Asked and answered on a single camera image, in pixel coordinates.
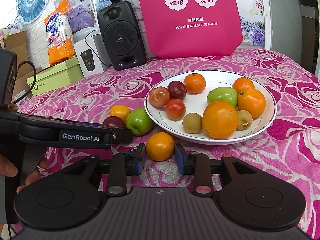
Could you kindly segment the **person left hand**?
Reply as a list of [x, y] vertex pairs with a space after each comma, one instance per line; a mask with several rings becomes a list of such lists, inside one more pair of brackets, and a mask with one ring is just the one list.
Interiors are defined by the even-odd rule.
[[[7, 158], [5, 158], [2, 154], [0, 154], [0, 172], [1, 175], [6, 176], [6, 177], [14, 177], [17, 175], [18, 170], [17, 168], [10, 162], [8, 161]], [[42, 157], [38, 164], [39, 168], [42, 169], [47, 169], [49, 167], [49, 161], [45, 156]], [[23, 188], [26, 186], [38, 181], [41, 179], [41, 174], [39, 172], [39, 169], [36, 168], [35, 171], [31, 174], [29, 174], [26, 179], [25, 183], [17, 188], [17, 193], [19, 193]]]

